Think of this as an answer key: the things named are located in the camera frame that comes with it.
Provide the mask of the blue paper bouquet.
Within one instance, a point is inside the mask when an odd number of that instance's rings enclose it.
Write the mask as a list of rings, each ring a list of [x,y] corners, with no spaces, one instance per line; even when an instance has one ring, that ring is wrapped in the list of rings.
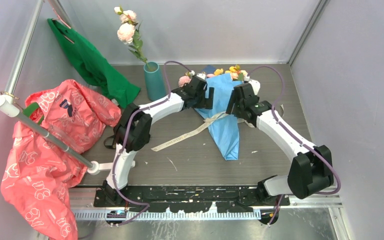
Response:
[[[229,74],[224,73],[215,79],[208,77],[206,81],[209,88],[214,88],[212,109],[197,108],[195,111],[203,119],[210,119],[214,115],[226,112],[234,87],[242,82],[233,81]],[[226,161],[239,158],[240,133],[237,117],[231,114],[220,116],[208,127],[208,131]]]

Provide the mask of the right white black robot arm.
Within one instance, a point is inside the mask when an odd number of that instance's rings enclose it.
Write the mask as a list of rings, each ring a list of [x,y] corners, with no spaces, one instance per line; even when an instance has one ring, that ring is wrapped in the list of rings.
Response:
[[[247,82],[233,88],[226,109],[269,136],[291,161],[287,175],[275,175],[260,181],[257,198],[271,205],[279,195],[294,195],[305,199],[313,194],[325,194],[334,184],[332,153],[325,145],[316,146],[292,129],[268,101],[255,95]]]

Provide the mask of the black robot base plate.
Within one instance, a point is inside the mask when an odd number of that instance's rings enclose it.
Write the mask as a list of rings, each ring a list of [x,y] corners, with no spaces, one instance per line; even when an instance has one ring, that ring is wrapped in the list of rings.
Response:
[[[278,197],[263,193],[253,185],[130,185],[121,190],[126,202],[109,186],[97,188],[94,207],[129,208],[132,212],[143,209],[148,203],[149,213],[205,213],[215,205],[217,213],[245,213],[254,207],[274,208]]]

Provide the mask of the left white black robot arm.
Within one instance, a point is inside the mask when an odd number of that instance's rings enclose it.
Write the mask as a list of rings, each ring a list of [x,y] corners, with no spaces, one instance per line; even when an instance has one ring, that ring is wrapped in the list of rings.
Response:
[[[113,206],[121,206],[126,200],[122,190],[128,185],[128,176],[136,154],[149,143],[154,123],[183,110],[212,109],[214,88],[208,87],[207,76],[198,73],[188,83],[172,90],[166,97],[148,104],[129,104],[114,127],[113,146],[115,156],[110,172],[103,182],[105,200]]]

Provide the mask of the cream printed ribbon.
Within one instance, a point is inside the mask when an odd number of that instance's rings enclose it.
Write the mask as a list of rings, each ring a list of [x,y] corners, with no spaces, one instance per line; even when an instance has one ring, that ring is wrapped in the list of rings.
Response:
[[[203,120],[204,123],[202,125],[200,125],[198,128],[196,128],[195,130],[187,132],[187,133],[180,135],[180,136],[178,136],[172,140],[169,140],[169,141],[164,142],[158,146],[155,146],[155,147],[151,148],[151,150],[154,152],[159,152],[159,151],[166,149],[166,148],[168,148],[168,147],[170,147],[170,146],[172,146],[178,142],[184,141],[185,139],[188,139],[188,138],[191,138],[195,135],[198,135],[199,133],[201,133],[202,131],[207,129],[210,125],[212,125],[213,122],[215,122],[216,120],[220,120],[222,118],[225,118],[226,116],[227,116],[226,113],[222,113],[222,112],[216,113],[215,116],[213,116],[213,117],[205,118]]]

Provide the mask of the teal ceramic vase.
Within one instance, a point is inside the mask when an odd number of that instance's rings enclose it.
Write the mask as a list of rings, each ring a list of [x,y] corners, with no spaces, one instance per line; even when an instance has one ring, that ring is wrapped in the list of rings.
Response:
[[[160,66],[149,61],[143,66],[143,70],[148,98],[153,102],[166,96],[167,90]]]

